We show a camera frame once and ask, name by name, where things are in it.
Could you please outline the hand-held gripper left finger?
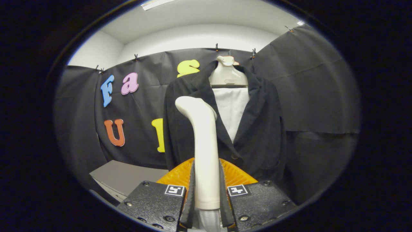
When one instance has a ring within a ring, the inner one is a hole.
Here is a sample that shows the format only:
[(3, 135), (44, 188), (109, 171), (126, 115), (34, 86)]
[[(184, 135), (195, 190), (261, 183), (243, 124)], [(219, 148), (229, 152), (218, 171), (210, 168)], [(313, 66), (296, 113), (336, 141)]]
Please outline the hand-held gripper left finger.
[(191, 228), (195, 214), (194, 159), (181, 163), (156, 182), (141, 182), (117, 209), (168, 232)]

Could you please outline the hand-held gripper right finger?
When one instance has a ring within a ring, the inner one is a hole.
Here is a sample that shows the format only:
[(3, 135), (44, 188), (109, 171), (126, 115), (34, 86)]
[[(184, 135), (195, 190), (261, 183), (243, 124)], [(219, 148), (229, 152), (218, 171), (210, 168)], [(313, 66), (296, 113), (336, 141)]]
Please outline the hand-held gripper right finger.
[(282, 218), (297, 206), (271, 180), (257, 181), (220, 159), (220, 214), (229, 232), (259, 229)]

